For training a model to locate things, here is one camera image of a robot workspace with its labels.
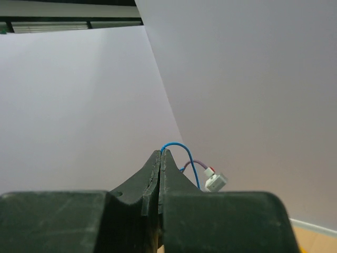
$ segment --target white wall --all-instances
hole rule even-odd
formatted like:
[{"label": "white wall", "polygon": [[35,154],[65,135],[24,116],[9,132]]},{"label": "white wall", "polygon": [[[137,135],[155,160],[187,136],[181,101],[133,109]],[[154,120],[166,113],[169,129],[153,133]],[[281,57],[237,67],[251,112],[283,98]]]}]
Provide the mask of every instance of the white wall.
[{"label": "white wall", "polygon": [[137,4],[194,157],[337,230],[337,2]]},{"label": "white wall", "polygon": [[134,6],[0,1],[0,16],[30,17],[140,17]]},{"label": "white wall", "polygon": [[0,194],[113,189],[181,141],[144,27],[0,35],[0,47]]}]

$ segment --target cable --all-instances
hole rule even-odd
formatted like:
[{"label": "cable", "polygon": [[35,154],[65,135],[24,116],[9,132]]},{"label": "cable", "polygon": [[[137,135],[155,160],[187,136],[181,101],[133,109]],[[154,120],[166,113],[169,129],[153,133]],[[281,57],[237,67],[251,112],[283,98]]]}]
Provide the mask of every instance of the cable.
[{"label": "cable", "polygon": [[200,189],[198,173],[196,172],[196,168],[194,166],[194,162],[193,162],[193,158],[192,158],[191,152],[190,152],[190,150],[184,144],[181,144],[180,142],[169,142],[169,143],[163,145],[162,149],[160,150],[160,153],[163,153],[163,151],[164,151],[165,148],[167,148],[168,146],[172,146],[172,145],[181,146],[189,154],[190,163],[192,165],[193,172],[194,172],[194,175],[195,175],[196,186]]},{"label": "cable", "polygon": [[[203,163],[202,161],[193,159],[193,162],[199,164],[199,165],[200,165],[202,168],[204,168],[204,169],[207,169],[207,168],[208,168],[207,165],[206,165],[205,163]],[[188,162],[184,165],[184,167],[182,167],[180,170],[184,171],[190,163],[191,163],[191,161],[188,161]]]}]

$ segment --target blue wire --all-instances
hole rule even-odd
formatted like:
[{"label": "blue wire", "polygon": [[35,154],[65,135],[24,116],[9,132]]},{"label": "blue wire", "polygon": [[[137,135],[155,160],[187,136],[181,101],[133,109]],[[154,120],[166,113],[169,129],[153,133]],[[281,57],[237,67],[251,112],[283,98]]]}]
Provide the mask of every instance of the blue wire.
[{"label": "blue wire", "polygon": [[194,166],[194,162],[193,162],[193,158],[192,158],[191,152],[190,152],[190,150],[189,150],[184,144],[181,144],[180,142],[169,142],[169,143],[163,145],[162,149],[160,150],[160,153],[163,153],[163,151],[164,151],[165,148],[167,148],[168,146],[172,146],[172,145],[181,146],[181,147],[184,148],[184,149],[187,151],[187,153],[189,154],[190,161],[191,161],[191,165],[192,165],[193,172],[194,172],[194,175],[195,175],[196,186],[200,189],[198,173],[196,172],[196,169],[195,169],[195,166]]}]

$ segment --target baseboard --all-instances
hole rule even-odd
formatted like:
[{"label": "baseboard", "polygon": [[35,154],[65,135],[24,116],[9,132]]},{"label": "baseboard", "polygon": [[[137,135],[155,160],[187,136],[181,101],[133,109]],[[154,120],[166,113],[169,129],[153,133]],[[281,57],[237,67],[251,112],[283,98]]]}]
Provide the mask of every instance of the baseboard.
[{"label": "baseboard", "polygon": [[290,219],[290,221],[292,225],[294,225],[295,227],[311,230],[311,231],[314,231],[316,233],[321,233],[326,236],[337,237],[337,231],[335,230],[323,228],[323,227],[316,226],[316,225],[306,223],[303,221],[299,221],[299,220]]}]

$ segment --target electrical connector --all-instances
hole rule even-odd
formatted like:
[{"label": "electrical connector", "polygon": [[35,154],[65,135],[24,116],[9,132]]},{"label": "electrical connector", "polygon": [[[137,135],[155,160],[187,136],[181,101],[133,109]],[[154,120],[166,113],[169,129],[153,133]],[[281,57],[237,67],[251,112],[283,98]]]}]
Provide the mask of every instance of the electrical connector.
[{"label": "electrical connector", "polygon": [[222,173],[215,173],[211,167],[208,167],[204,173],[209,177],[205,184],[205,189],[207,191],[218,192],[227,184],[228,178],[225,177]]}]

